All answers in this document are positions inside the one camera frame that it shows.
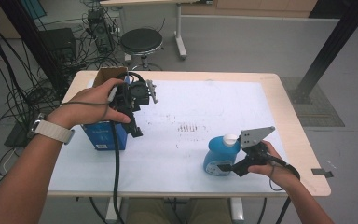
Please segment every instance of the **wrist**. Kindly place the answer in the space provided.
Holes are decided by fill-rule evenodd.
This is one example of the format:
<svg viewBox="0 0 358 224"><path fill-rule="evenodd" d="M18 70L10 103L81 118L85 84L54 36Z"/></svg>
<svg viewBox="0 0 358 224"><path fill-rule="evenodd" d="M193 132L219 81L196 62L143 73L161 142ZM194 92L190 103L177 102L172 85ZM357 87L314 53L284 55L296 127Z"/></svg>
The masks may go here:
<svg viewBox="0 0 358 224"><path fill-rule="evenodd" d="M70 111L63 107L59 107L48 114L46 121L57 124L66 129L72 129L76 125L71 120Z"/></svg>
<svg viewBox="0 0 358 224"><path fill-rule="evenodd" d="M295 188L296 184L300 183L295 175L280 166L275 167L275 172L272 174L271 180L286 191L290 188Z"/></svg>

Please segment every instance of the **blue bottle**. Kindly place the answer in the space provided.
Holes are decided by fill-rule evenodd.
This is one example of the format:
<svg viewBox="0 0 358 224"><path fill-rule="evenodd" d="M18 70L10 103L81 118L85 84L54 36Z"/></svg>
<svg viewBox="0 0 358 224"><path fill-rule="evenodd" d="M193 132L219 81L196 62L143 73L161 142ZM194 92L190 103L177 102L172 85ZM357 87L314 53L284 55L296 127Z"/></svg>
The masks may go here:
<svg viewBox="0 0 358 224"><path fill-rule="evenodd" d="M240 141L235 134L226 134L209 141L209 152L203 163L204 171L210 175L228 175L230 171L221 171L217 165L234 164L241 149Z"/></svg>

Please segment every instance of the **stool seat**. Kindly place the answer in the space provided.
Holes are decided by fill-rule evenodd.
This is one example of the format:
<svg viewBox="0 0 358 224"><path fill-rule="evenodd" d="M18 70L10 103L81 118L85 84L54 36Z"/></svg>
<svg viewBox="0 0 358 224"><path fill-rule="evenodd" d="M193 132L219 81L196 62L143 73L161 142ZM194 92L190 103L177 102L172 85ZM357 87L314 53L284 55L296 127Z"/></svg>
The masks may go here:
<svg viewBox="0 0 358 224"><path fill-rule="evenodd" d="M151 54L162 45L162 35L152 29L135 29L121 37L123 50L131 55Z"/></svg>

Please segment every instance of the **black stool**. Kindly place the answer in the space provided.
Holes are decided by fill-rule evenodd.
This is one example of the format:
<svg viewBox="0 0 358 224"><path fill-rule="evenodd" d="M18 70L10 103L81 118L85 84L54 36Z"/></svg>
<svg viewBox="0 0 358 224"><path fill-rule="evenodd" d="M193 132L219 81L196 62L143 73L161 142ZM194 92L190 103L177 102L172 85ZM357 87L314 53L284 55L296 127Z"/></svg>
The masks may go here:
<svg viewBox="0 0 358 224"><path fill-rule="evenodd" d="M158 65L147 61L147 55L161 49L161 45L162 35L152 29L141 28L131 30L121 37L121 47L125 53L131 56L141 56L142 64L134 66L132 70L142 66L143 70L150 71L150 66L154 66L162 71Z"/></svg>

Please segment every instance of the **hand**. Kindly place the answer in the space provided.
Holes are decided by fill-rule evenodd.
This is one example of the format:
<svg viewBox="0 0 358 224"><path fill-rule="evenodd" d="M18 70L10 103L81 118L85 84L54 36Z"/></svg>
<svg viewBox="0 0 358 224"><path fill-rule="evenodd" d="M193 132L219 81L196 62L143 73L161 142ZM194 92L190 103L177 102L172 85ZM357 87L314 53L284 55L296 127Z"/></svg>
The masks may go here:
<svg viewBox="0 0 358 224"><path fill-rule="evenodd" d="M264 140L262 142L267 145L269 154L271 156L282 159L270 142ZM251 173L268 176L272 181L275 182L275 184L279 185L283 189L289 187L289 183L297 179L288 169L283 168L278 164L275 165L275 167L272 167L270 163L267 165L254 165L250 166L248 171Z"/></svg>
<svg viewBox="0 0 358 224"><path fill-rule="evenodd" d="M48 121L68 129L77 124L91 124L100 120L129 123L130 118L127 115L117 112L107 104L109 92L115 85L122 82L120 79L111 78L98 87L80 91L69 101L69 104L62 105L49 114Z"/></svg>

